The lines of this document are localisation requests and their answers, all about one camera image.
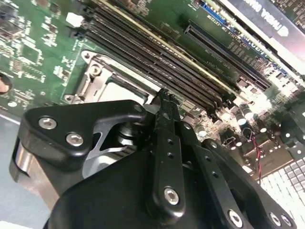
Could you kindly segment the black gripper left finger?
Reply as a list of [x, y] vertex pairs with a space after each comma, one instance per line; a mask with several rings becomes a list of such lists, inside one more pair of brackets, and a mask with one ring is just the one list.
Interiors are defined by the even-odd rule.
[[[182, 154], [170, 97], [159, 93], [158, 99], [161, 106], [155, 124], [143, 133], [134, 153], [152, 154], [152, 188], [146, 207], [151, 215], [159, 214], [161, 224], [172, 225], [185, 213]], [[81, 170], [89, 152], [102, 146], [114, 126], [138, 123], [146, 116], [145, 109], [132, 100], [35, 108], [21, 120], [19, 143], [48, 165], [67, 191], [74, 185], [63, 177]]]

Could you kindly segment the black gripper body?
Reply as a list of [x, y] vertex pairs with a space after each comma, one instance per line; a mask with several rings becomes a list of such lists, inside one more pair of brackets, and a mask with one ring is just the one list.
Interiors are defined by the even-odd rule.
[[[49, 217], [51, 229], [163, 229], [159, 214], [151, 215], [153, 155], [137, 152], [69, 188]], [[208, 189], [198, 174], [183, 168], [184, 215], [172, 229], [226, 229]]]

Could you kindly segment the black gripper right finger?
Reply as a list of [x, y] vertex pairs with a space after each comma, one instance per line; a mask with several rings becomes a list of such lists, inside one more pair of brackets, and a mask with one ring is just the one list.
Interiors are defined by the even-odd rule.
[[212, 139], [198, 141], [180, 119], [178, 100], [170, 96], [182, 161], [190, 162], [198, 182], [196, 193], [207, 208], [213, 229], [295, 229], [289, 214]]

